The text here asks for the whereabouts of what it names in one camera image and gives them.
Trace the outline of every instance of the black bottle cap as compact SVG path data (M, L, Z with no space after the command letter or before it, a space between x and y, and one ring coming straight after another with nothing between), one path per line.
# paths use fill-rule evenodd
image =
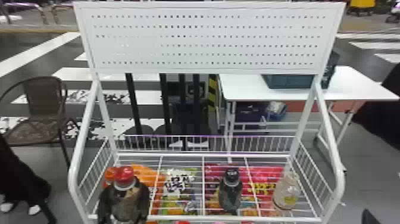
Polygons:
M224 180L227 184L236 185L239 182L239 171L238 168L229 168L225 171Z

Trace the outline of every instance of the yellow black striped pole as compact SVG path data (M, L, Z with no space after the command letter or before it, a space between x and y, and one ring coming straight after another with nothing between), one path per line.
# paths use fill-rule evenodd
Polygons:
M218 83L217 75L211 74L208 76L208 112L215 112L217 102Z

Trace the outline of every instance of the wicker chair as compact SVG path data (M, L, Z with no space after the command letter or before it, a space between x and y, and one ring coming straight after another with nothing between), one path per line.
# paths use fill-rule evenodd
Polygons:
M26 79L7 89L0 97L0 102L12 90L21 89L26 96L30 116L4 134L8 144L17 147L60 143L69 168L70 159L63 140L63 130L69 122L78 129L79 127L75 120L65 115L65 101L68 96L65 83L52 76Z

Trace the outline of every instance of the blue storage box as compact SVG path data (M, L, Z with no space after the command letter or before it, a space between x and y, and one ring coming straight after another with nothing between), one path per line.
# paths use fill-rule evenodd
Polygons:
M236 122L259 122L268 104L263 102L238 102L236 104Z
M329 82L335 73L335 67L339 61L339 54L332 51L325 68L321 87L327 89ZM263 74L262 78L270 89L309 89L314 75L309 74Z

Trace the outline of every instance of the red bottle cap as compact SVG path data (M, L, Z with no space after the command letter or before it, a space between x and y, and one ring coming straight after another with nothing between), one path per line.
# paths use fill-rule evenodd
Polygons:
M115 183L119 187L127 187L132 184L135 179L135 174L130 166L121 166L118 168L117 173L114 176Z

